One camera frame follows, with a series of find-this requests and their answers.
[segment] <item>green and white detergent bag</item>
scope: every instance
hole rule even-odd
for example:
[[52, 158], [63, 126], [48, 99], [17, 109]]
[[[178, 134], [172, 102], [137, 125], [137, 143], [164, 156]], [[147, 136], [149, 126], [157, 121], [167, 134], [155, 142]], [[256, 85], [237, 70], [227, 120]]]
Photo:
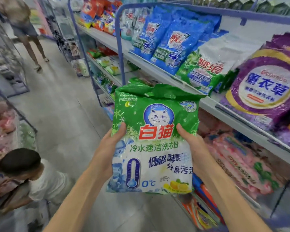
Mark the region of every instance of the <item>green and white detergent bag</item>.
[[108, 192], [191, 192], [192, 159], [176, 125], [196, 134], [204, 95], [177, 87], [132, 83], [117, 88], [112, 133], [122, 122], [126, 135], [116, 144]]

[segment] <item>black hair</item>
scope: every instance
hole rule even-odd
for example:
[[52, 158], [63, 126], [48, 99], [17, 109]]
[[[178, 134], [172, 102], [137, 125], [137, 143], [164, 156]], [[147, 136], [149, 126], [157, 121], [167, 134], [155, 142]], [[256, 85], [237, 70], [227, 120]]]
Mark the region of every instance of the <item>black hair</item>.
[[19, 176], [36, 170], [41, 164], [38, 152], [27, 148], [18, 148], [8, 152], [0, 160], [0, 173], [8, 176]]

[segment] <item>tile floor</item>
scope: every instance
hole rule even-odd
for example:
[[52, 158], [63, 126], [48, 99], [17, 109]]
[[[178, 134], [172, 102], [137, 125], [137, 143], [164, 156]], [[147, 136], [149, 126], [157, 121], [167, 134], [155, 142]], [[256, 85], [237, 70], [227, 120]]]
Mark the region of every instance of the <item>tile floor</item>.
[[[44, 63], [32, 44], [43, 68], [39, 73], [33, 70], [25, 48], [16, 45], [26, 64], [31, 91], [10, 100], [38, 129], [42, 158], [77, 179], [112, 122], [99, 106], [90, 78], [77, 78], [54, 42], [41, 43], [50, 62]], [[84, 232], [195, 231], [170, 196], [106, 193], [105, 186], [92, 207]]]

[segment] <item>cat face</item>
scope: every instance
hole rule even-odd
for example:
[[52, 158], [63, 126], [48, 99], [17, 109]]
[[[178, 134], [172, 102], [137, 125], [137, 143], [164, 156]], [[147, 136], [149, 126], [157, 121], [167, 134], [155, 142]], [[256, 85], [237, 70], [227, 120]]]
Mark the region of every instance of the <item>cat face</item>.
[[156, 111], [152, 109], [148, 115], [148, 120], [153, 126], [167, 125], [170, 122], [170, 116], [167, 110]]

